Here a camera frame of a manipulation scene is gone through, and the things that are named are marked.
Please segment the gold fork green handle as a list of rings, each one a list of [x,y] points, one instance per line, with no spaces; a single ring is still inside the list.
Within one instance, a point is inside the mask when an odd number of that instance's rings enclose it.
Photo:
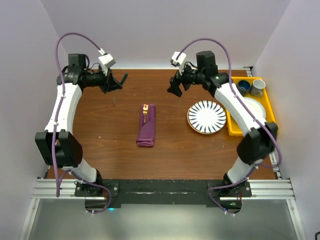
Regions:
[[[146,123],[146,118],[148,115],[148,110],[149,110],[149,105],[148,104],[144,104],[142,107],[142,113],[143,113],[143,123]]]

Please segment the purple cloth napkin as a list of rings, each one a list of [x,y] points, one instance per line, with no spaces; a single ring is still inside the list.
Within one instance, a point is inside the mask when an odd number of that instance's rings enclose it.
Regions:
[[[156,138],[156,106],[148,104],[144,114],[144,104],[140,108],[139,130],[136,143],[139,147],[153,147]]]

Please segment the gold spoon green handle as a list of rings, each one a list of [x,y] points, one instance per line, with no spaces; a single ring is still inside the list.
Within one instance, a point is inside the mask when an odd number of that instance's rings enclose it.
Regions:
[[[123,75],[123,78],[122,78],[121,82],[119,83],[121,87],[123,87],[128,75],[129,74],[127,72]]]

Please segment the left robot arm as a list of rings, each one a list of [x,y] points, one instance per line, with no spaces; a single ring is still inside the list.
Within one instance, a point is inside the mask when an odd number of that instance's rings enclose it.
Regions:
[[[77,177],[80,189],[91,196],[105,193],[99,171],[84,159],[83,148],[73,135],[77,105],[85,88],[98,87],[107,93],[123,87],[124,81],[117,81],[111,70],[115,59],[103,51],[100,54],[97,72],[89,68],[88,56],[80,53],[69,54],[67,66],[58,67],[60,73],[52,115],[44,131],[35,134],[35,143],[44,162],[53,167],[57,195],[66,174]]]

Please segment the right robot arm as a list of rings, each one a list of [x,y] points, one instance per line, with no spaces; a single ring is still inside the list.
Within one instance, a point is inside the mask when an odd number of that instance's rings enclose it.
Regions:
[[[208,189],[209,193],[219,191],[233,197],[241,190],[263,159],[274,151],[278,126],[275,122],[267,122],[250,111],[231,76],[226,72],[218,71],[212,51],[198,52],[196,60],[197,67],[192,69],[187,64],[185,53],[174,52],[170,63],[178,70],[170,79],[170,87],[167,91],[181,97],[180,86],[188,90],[191,85],[201,85],[224,106],[239,126],[243,139],[236,149],[237,159],[224,175],[223,184]]]

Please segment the blue striped white plate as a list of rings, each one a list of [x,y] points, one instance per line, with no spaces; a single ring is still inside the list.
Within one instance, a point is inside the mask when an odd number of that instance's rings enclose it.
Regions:
[[[220,131],[227,122],[224,108],[210,100],[201,100],[187,111],[187,122],[200,134],[211,135]]]

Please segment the blue grey bowl cup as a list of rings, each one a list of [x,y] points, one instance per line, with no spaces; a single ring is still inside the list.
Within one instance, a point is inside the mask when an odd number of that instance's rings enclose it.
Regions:
[[[250,92],[250,90],[251,90],[251,84],[248,81],[244,80],[244,79],[240,80],[236,84],[236,87],[237,87],[239,93],[242,96],[248,94]]]

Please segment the yellow plastic tray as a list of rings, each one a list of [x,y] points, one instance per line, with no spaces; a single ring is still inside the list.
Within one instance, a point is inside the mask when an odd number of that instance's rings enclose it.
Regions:
[[[237,85],[237,83],[240,80],[246,80],[250,83],[250,85],[252,85],[253,80],[255,79],[261,79],[263,80],[261,77],[240,77],[240,76],[233,76],[232,80],[235,83],[235,85]],[[263,96],[262,97],[256,97],[256,96],[252,96],[250,95],[250,93],[246,94],[243,96],[244,97],[249,97],[249,98],[253,98],[255,100],[257,100],[259,103],[261,103],[266,111],[266,117],[265,120],[269,123],[269,122],[276,122],[274,113],[273,113],[273,108],[272,105],[270,103],[269,100],[269,96],[267,93],[267,89],[265,87],[265,89],[263,90]],[[228,128],[228,133],[230,136],[242,136],[242,131],[240,129],[240,127],[238,126],[238,124],[236,123],[236,121],[233,119],[233,117],[231,116],[230,112],[227,110],[227,108],[225,107],[225,113],[226,113],[226,124],[227,124],[227,128]]]

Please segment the white grey mug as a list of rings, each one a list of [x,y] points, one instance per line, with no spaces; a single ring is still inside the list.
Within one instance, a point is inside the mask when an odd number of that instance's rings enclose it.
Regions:
[[[261,98],[263,96],[263,91],[266,87],[266,83],[261,79],[255,79],[252,82],[249,94],[254,97]]]

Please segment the white plate in tray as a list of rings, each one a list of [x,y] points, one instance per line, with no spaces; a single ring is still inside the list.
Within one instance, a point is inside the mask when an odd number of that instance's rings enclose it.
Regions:
[[[244,102],[253,114],[259,115],[261,118],[264,119],[266,118],[266,110],[260,102],[251,97],[244,97]]]

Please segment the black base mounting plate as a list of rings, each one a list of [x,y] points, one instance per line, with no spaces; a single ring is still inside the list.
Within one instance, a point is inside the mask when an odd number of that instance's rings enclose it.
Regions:
[[[124,205],[205,205],[222,206],[238,213],[242,200],[252,197],[250,183],[220,188],[223,180],[164,180],[164,179],[104,179],[102,184],[111,193],[85,183],[77,182],[74,195],[85,198],[87,210],[105,206],[118,209]]]

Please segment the aluminium frame rail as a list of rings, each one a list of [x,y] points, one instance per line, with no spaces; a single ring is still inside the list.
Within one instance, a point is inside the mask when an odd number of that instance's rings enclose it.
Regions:
[[[130,69],[123,90],[87,88],[73,132],[85,160],[111,180],[220,179],[236,159],[239,137],[228,130],[201,135],[187,123],[194,102],[208,99],[201,87],[183,98],[168,94],[171,69]],[[154,146],[138,146],[142,104],[156,108]],[[236,216],[205,205],[125,204],[92,215],[75,196],[72,177],[55,196],[50,169],[38,179],[22,228],[22,240],[303,240],[305,233],[290,180],[261,168]]]

